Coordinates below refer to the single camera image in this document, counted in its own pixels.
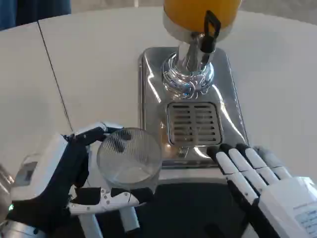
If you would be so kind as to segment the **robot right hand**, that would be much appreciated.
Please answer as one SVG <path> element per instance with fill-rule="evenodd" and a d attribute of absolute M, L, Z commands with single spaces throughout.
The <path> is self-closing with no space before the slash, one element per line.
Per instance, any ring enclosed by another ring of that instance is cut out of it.
<path fill-rule="evenodd" d="M 315 238 L 317 185 L 292 176 L 268 149 L 246 144 L 207 148 L 247 222 L 260 238 Z"/>

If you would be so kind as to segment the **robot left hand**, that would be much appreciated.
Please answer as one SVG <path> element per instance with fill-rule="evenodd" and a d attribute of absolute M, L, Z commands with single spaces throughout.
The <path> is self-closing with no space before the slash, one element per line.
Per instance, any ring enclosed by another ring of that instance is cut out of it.
<path fill-rule="evenodd" d="M 150 202 L 161 165 L 160 146 L 140 128 L 98 122 L 56 134 L 21 164 L 7 219 L 50 233 L 74 215 Z"/>

